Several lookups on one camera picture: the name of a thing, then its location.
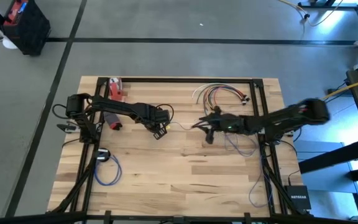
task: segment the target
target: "desk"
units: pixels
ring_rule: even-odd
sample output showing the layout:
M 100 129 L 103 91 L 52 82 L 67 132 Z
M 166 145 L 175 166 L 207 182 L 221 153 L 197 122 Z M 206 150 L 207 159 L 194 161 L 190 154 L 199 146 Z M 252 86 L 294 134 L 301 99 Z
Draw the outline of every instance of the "desk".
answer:
M 78 92 L 93 94 L 97 79 L 82 77 Z M 124 101 L 152 105 L 169 103 L 175 109 L 173 121 L 188 128 L 204 116 L 202 105 L 196 105 L 195 99 L 191 98 L 192 92 L 202 84 L 191 80 L 188 83 L 124 81 Z M 263 84 L 268 110 L 283 108 L 278 79 L 265 78 Z M 248 84 L 232 85 L 250 95 Z M 262 111 L 260 99 L 258 94 L 257 106 Z M 238 99 L 231 93 L 218 93 L 216 101 L 228 113 L 254 113 L 252 100 L 246 106 L 239 106 Z M 104 125 L 100 146 L 119 159 L 122 178 L 110 187 L 93 182 L 88 214 L 102 215 L 105 210 L 111 210 L 113 215 L 241 217 L 244 212 L 249 212 L 252 217 L 270 216 L 267 207 L 255 208 L 249 202 L 249 192 L 260 175 L 259 150 L 245 158 L 231 147 L 225 150 L 222 134 L 217 133 L 214 144 L 209 145 L 204 141 L 202 131 L 185 131 L 177 124 L 170 124 L 168 134 L 155 140 L 143 125 L 134 124 L 125 116 L 120 119 L 124 126 L 120 131 Z M 77 134 L 68 134 L 65 141 L 76 138 Z M 238 136 L 239 148 L 248 152 L 259 148 L 251 140 L 257 143 L 255 136 Z M 292 143 L 292 138 L 285 137 L 285 140 Z M 49 210 L 55 208 L 73 187 L 82 147 L 82 143 L 74 142 L 62 149 Z M 288 175 L 299 169 L 296 155 L 286 144 L 277 146 L 276 151 L 281 177 L 286 184 Z M 115 174 L 116 166 L 111 161 L 101 164 L 98 169 L 99 177 L 105 182 L 112 180 Z M 291 181 L 302 184 L 299 173 L 293 174 Z M 275 210 L 280 213 L 277 191 L 272 186 Z M 78 207 L 82 205 L 82 195 L 83 190 Z M 267 203 L 263 177 L 250 196 L 256 205 Z

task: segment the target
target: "red wire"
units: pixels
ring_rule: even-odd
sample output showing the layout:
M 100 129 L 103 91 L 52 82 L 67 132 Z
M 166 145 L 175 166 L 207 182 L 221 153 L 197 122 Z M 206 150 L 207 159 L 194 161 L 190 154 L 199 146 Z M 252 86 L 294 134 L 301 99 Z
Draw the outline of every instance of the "red wire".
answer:
M 215 105 L 218 105 L 217 103 L 216 103 L 216 92 L 220 89 L 220 88 L 222 88 L 223 86 L 220 86 L 220 87 L 217 87 L 215 90 L 214 90 L 214 102 L 215 102 Z

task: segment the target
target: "red object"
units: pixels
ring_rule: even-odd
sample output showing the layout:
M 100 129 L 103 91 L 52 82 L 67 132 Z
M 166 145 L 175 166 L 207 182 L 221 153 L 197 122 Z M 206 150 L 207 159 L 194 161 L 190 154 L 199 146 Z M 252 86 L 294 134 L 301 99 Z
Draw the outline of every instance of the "red object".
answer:
M 15 0 L 12 4 L 9 14 L 7 15 L 7 18 L 5 19 L 4 26 L 16 25 L 17 21 L 19 20 L 19 17 L 21 16 L 22 13 L 21 8 L 23 4 L 25 7 L 25 5 L 28 2 L 29 2 L 28 0 L 21 0 L 21 1 Z
M 122 101 L 122 81 L 121 78 L 110 78 L 110 99 Z

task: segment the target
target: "black metal frame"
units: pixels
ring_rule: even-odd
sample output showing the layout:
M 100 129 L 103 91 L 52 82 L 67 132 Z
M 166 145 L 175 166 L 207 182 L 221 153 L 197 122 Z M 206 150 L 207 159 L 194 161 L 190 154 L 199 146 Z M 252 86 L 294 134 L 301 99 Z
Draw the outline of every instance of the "black metal frame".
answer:
M 210 83 L 210 82 L 221 82 L 221 83 L 244 83 L 250 85 L 250 96 L 252 99 L 252 106 L 254 109 L 254 114 L 259 116 L 259 109 L 257 106 L 256 98 L 256 88 L 260 91 L 261 103 L 263 113 L 267 114 L 267 100 L 265 97 L 264 84 L 262 79 L 230 79 L 230 78 L 122 78 L 123 82 L 177 82 L 177 83 Z M 100 94 L 102 87 L 108 83 L 108 78 L 98 78 L 95 95 Z M 105 88 L 103 96 L 108 97 L 109 90 Z M 95 115 L 90 117 L 90 121 L 94 122 Z M 99 123 L 104 123 L 103 116 L 99 117 Z M 93 146 L 92 155 L 96 155 L 96 151 L 99 148 L 99 140 L 101 135 L 101 130 L 98 132 L 98 140 Z M 78 203 L 79 193 L 77 192 L 72 200 L 70 211 L 64 212 L 63 210 L 58 209 L 58 212 L 48 212 L 43 215 L 30 215 L 23 217 L 6 217 L 0 218 L 0 223 L 69 223 L 69 222 L 78 222 L 83 221 L 86 223 L 87 220 L 104 220 L 105 224 L 113 223 L 114 220 L 155 220 L 155 221 L 168 221 L 172 223 L 188 223 L 188 222 L 242 222 L 246 224 L 251 224 L 252 222 L 263 222 L 263 223 L 353 223 L 350 221 L 343 220 L 333 220 L 327 218 L 315 218 L 311 215 L 297 215 L 299 214 L 294 209 L 293 204 L 290 201 L 289 196 L 285 193 L 284 188 L 282 187 L 282 181 L 280 177 L 280 168 L 278 166 L 277 153 L 275 151 L 275 146 L 270 144 L 270 152 L 272 158 L 273 170 L 270 168 L 269 163 L 266 158 L 265 152 L 265 141 L 264 134 L 258 135 L 260 153 L 262 155 L 262 170 L 267 178 L 264 178 L 265 188 L 266 188 L 266 197 L 268 200 L 268 210 L 270 217 L 262 218 L 252 218 L 249 213 L 244 213 L 243 217 L 184 217 L 184 216 L 133 216 L 133 215 L 111 215 L 111 211 L 106 211 L 104 215 L 87 215 L 88 205 L 91 197 L 91 188 L 93 182 L 93 174 L 96 168 L 96 157 L 93 156 L 89 162 L 88 167 L 90 167 L 90 173 L 87 171 L 87 184 L 84 193 L 84 200 L 80 212 L 76 212 L 76 207 Z M 80 182 L 80 179 L 84 179 L 85 164 L 86 164 L 86 155 L 89 151 L 90 145 L 84 144 L 82 155 L 80 159 L 80 164 L 78 166 L 78 173 L 76 177 L 77 183 Z M 281 213 L 276 213 L 273 197 L 270 197 L 272 194 L 272 186 L 270 184 L 272 181 L 278 192 L 279 192 L 279 201 L 280 201 L 280 210 Z M 287 206 L 291 209 L 292 214 L 288 215 Z
M 325 8 L 325 9 L 334 9 L 337 7 L 338 3 L 336 0 L 326 0 L 319 1 L 313 0 L 313 2 L 305 1 L 299 2 L 298 5 L 300 7 L 308 7 L 308 8 Z M 342 3 L 337 9 L 355 9 L 358 10 L 358 3 Z

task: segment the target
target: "black cable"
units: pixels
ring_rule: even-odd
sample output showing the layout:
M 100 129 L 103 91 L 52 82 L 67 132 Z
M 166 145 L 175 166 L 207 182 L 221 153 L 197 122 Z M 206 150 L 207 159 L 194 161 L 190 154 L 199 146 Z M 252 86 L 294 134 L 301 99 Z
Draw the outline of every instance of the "black cable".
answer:
M 172 121 L 172 119 L 173 119 L 173 114 L 175 114 L 175 110 L 173 109 L 173 107 L 172 107 L 171 105 L 169 105 L 169 104 L 166 104 L 166 103 L 163 103 L 163 104 L 157 105 L 156 107 L 158 108 L 158 107 L 160 107 L 160 106 L 169 106 L 169 107 L 171 107 L 171 110 L 172 110 L 172 115 L 171 115 L 171 119 L 169 119 L 169 122 L 171 122 L 171 121 Z
M 68 143 L 75 142 L 75 141 L 78 141 L 78 140 L 80 140 L 80 139 L 78 138 L 78 139 L 74 139 L 74 140 L 70 140 L 70 141 L 64 142 L 64 143 L 62 144 L 62 147 L 65 147 L 65 145 L 67 145 Z
M 296 151 L 295 147 L 292 144 L 290 144 L 289 142 L 284 141 L 284 140 L 280 140 L 280 142 L 284 142 L 285 144 L 291 146 L 293 148 L 293 150 L 295 151 L 296 157 L 298 157 L 298 151 Z
M 335 100 L 336 98 L 342 96 L 343 94 L 345 94 L 345 92 L 346 92 L 346 91 L 343 91 L 343 92 L 342 92 L 341 94 L 339 94 L 338 96 L 335 96 L 334 98 L 332 98 L 332 99 L 326 101 L 326 104 L 329 103 L 329 102 L 331 102 L 332 100 Z
M 333 92 L 335 92 L 336 90 L 338 90 L 340 87 L 342 87 L 342 86 L 345 85 L 345 84 L 346 84 L 346 81 L 344 81 L 340 86 L 338 86 Z M 346 91 L 343 91 L 340 95 L 338 95 L 337 97 L 333 98 L 332 100 L 334 100 L 334 99 L 340 97 L 340 96 L 341 96 L 342 94 L 344 94 L 345 92 L 346 92 Z
M 79 127 L 79 125 L 78 125 L 78 124 L 76 124 L 76 123 L 74 123 L 74 122 L 72 122 L 72 121 L 67 121 L 67 123 L 68 123 L 68 124 L 72 124 L 72 125 L 75 125 L 75 126 Z
M 297 170 L 297 171 L 291 173 L 290 175 L 288 175 L 288 184 L 289 184 L 289 186 L 291 186 L 291 179 L 290 179 L 291 175 L 292 175 L 292 174 L 296 174 L 296 173 L 299 172 L 299 171 L 300 171 L 300 170 Z
M 302 127 L 299 129 L 299 135 L 298 135 L 298 137 L 296 137 L 293 142 L 296 142 L 296 140 L 298 140 L 298 138 L 301 136 L 301 134 L 302 134 Z
M 56 112 L 55 112 L 55 107 L 56 107 L 56 106 L 61 106 L 62 108 L 67 109 L 67 107 L 64 106 L 64 105 L 55 104 L 55 105 L 52 107 L 52 113 L 53 113 L 53 115 L 55 115 L 57 118 L 60 118 L 60 119 L 69 119 L 69 118 L 67 118 L 67 117 L 63 117 L 63 116 L 57 115 Z

